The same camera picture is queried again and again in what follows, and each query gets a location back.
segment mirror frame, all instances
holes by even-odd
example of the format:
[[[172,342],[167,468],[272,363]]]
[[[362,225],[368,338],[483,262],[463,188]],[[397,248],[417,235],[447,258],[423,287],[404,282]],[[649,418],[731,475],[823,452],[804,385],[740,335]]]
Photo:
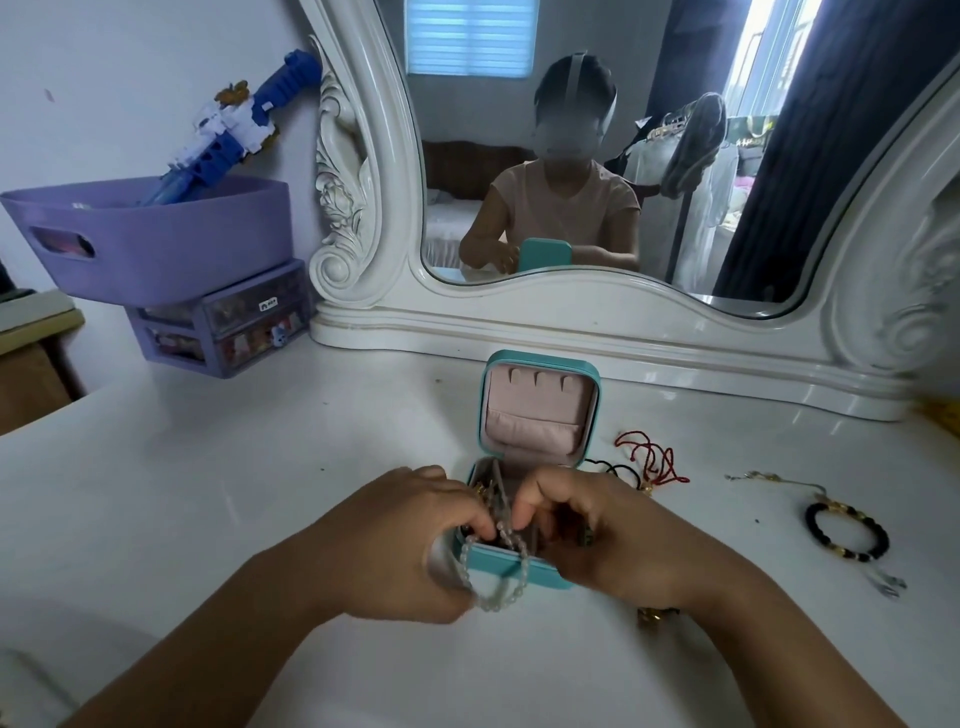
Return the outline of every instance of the mirror frame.
[[[737,318],[667,284],[600,268],[483,285],[424,266],[420,136],[375,0],[300,0],[324,63],[317,139],[329,234],[309,263],[321,344],[479,361],[503,348],[589,360],[602,376],[900,419],[906,376],[946,342],[960,276],[960,73],[874,160],[805,299]]]

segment white vanity table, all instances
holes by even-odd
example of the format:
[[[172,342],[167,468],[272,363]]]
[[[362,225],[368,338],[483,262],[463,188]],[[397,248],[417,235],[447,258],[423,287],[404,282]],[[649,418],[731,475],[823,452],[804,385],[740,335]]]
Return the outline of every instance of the white vanity table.
[[[72,404],[0,438],[0,538],[14,555],[0,560],[4,598],[75,615],[60,648],[89,620],[130,635],[124,644],[135,646],[113,670],[89,655],[86,668],[107,679],[247,557],[364,482],[401,464],[463,473],[477,452],[481,373],[479,363],[301,340],[233,380],[157,366]],[[660,502],[770,572],[913,728],[951,723],[960,710],[955,440],[912,417],[871,423],[605,381],[590,455],[623,461],[612,439],[634,427],[674,447],[691,479],[664,486]],[[873,515],[893,542],[881,563],[906,579],[905,596],[883,597],[813,542],[805,489],[723,477],[752,469],[823,483]],[[827,529],[862,536],[845,522]],[[9,632],[16,620],[0,612]],[[42,637],[29,625],[17,636],[27,649]],[[539,587],[506,612],[451,627],[338,619],[295,655],[255,724],[598,720],[747,724],[719,655],[688,624],[640,633],[632,611],[604,597]]]

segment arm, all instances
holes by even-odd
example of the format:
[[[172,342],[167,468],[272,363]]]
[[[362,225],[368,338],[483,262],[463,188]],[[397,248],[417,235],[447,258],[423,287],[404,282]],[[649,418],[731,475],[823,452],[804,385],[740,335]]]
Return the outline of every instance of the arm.
[[[600,232],[602,246],[577,245],[574,265],[602,265],[637,273],[640,269],[640,211],[621,209],[604,220]]]
[[[473,225],[460,241],[460,259],[470,268],[492,263],[500,273],[514,273],[519,250],[500,240],[509,225],[510,209],[496,187],[491,187]]]
[[[560,504],[588,521],[593,546],[557,540]],[[905,728],[772,579],[619,478],[539,469],[514,505],[514,528],[530,521],[564,578],[690,614],[730,665],[757,726]]]
[[[340,614],[454,621],[472,595],[439,586],[424,564],[436,538],[463,523],[496,536],[479,498],[442,468],[377,478],[254,556],[63,728],[244,726],[318,625]]]

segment purple storage bin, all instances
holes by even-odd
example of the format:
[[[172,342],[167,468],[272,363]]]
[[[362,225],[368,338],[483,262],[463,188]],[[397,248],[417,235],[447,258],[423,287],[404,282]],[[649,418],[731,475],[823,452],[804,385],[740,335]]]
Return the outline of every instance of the purple storage bin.
[[[64,293],[126,306],[179,303],[293,256],[286,183],[226,177],[203,198],[137,207],[156,177],[0,195]]]
[[[302,260],[185,303],[127,307],[144,358],[220,378],[242,372],[306,331]]]

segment blue window shade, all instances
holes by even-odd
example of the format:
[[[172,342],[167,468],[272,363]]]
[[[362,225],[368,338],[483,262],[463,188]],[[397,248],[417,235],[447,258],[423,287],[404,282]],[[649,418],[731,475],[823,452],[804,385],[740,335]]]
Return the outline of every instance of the blue window shade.
[[[407,73],[528,77],[539,5],[539,0],[407,0]]]

